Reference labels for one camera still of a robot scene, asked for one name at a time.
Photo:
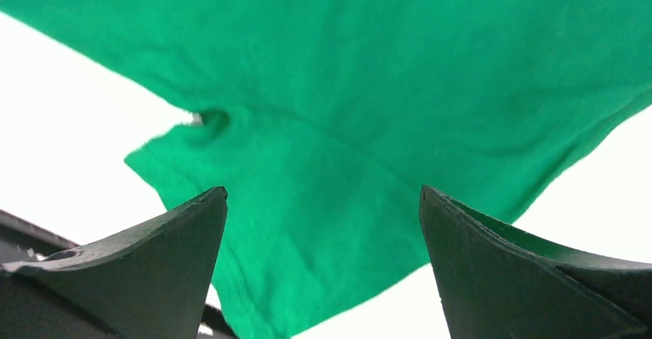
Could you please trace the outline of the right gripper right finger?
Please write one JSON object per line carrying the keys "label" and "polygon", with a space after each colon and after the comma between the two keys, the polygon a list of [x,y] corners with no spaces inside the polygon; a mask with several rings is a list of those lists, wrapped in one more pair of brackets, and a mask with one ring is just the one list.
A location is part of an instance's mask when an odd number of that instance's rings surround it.
{"label": "right gripper right finger", "polygon": [[649,338],[651,266],[569,248],[429,186],[419,218],[453,338]]}

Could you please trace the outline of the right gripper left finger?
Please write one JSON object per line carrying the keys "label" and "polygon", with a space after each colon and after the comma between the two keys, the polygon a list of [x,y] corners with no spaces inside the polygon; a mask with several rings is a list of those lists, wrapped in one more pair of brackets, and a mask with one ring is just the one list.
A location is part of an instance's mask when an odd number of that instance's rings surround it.
{"label": "right gripper left finger", "polygon": [[227,197],[210,188],[90,244],[1,263],[1,336],[197,338]]}

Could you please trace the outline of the green t shirt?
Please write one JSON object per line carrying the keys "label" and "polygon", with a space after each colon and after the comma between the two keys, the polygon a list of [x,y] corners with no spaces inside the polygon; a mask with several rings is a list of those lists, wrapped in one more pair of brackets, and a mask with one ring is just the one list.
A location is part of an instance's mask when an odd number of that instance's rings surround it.
{"label": "green t shirt", "polygon": [[516,221],[651,103],[651,0],[1,0],[198,114],[125,161],[173,208],[214,186],[212,283],[288,338],[429,262],[430,185]]}

